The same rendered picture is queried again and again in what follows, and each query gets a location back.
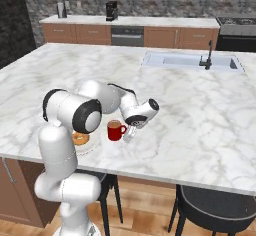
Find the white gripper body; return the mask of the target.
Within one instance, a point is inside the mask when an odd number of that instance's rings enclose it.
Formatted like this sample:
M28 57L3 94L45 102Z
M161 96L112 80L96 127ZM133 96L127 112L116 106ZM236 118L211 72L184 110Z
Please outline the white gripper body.
M123 140L126 143L129 143L132 140L132 138L135 136L136 130L137 130L137 128L135 126L129 126L127 128L125 134L123 135Z

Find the red mug of coffee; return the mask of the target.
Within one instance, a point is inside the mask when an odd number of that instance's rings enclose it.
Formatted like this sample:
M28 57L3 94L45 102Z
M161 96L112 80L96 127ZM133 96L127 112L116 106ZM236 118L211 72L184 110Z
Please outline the red mug of coffee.
M127 127L118 120L111 120L107 124L108 138L111 141L119 141L126 131Z

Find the white breakfast plate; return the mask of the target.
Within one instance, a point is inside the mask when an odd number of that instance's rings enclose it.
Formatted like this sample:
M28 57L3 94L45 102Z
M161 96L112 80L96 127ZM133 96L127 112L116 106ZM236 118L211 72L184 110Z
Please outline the white breakfast plate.
M86 144L80 146L74 144L78 156L88 154L100 144L100 134L98 131L92 132L88 135L90 139Z

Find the black coffee machine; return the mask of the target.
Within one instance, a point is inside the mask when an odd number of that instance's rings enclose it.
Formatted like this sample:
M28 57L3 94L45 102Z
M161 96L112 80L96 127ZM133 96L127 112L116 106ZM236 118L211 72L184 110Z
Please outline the black coffee machine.
M106 3L106 20L114 21L118 18L118 2L117 1L108 1Z

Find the glazed brown donut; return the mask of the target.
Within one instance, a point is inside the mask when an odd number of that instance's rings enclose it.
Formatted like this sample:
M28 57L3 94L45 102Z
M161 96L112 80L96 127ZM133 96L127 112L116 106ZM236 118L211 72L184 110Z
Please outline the glazed brown donut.
M90 137L88 134L74 132L72 134L73 143L77 146L84 145L89 141Z

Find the steel sink basin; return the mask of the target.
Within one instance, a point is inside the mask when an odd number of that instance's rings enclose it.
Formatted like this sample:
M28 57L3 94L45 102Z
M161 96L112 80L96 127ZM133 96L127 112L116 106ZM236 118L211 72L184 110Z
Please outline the steel sink basin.
M208 55L206 53L189 54L186 52L153 52L147 51L143 60L142 66L153 66L162 68L176 69L198 69L204 70L204 66L200 66L200 62L206 62ZM235 73L244 73L240 61L235 55L227 54L211 54L212 71L226 71Z

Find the steel dishwasher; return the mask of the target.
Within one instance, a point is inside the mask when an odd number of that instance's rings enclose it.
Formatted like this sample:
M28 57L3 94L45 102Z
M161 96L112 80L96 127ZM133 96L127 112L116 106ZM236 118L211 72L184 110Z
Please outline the steel dishwasher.
M112 46L144 46L143 26L112 26L111 27Z

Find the brown base cupboards with doors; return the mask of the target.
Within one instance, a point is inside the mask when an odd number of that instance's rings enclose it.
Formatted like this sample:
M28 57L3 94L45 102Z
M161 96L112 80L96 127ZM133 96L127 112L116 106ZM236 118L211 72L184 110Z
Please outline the brown base cupboards with doors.
M208 50L209 41L215 49L217 28L144 27L144 46L154 48Z

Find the black tap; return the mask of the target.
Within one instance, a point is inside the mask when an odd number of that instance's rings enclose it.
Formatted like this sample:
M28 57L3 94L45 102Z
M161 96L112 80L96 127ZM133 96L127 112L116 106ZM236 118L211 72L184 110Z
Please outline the black tap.
M209 41L208 45L209 45L209 54L208 54L207 59L205 61L203 61L203 60L199 61L199 65L204 66L206 70L209 70L212 65L212 61L211 61L212 41Z

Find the black stool with wide seat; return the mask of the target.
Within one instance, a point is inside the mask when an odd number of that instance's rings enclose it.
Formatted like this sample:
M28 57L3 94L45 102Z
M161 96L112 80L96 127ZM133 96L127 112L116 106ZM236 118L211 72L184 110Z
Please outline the black stool with wide seat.
M236 233L247 229L256 218L256 198L217 190L176 185L176 197L168 231L179 213L175 236L181 236L185 221L216 233Z

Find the brown base cupboards with drawers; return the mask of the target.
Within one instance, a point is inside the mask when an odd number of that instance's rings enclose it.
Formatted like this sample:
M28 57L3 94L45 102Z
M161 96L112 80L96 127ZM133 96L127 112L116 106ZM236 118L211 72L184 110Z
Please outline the brown base cupboards with drawers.
M111 27L108 25L43 23L46 42L110 45Z

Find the brown island cupboard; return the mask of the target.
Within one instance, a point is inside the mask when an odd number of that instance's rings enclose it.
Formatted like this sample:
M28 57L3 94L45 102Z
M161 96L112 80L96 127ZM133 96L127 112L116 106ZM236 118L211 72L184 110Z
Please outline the brown island cupboard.
M44 165L8 158L6 162L17 182L10 181L0 157L0 220L45 228L60 204L39 199L34 193L35 181Z

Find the black oven with hob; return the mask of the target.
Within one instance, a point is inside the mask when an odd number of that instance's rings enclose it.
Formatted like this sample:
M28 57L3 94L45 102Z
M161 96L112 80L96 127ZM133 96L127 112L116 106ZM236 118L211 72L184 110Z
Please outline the black oven with hob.
M220 25L217 51L256 53L256 17L217 17Z

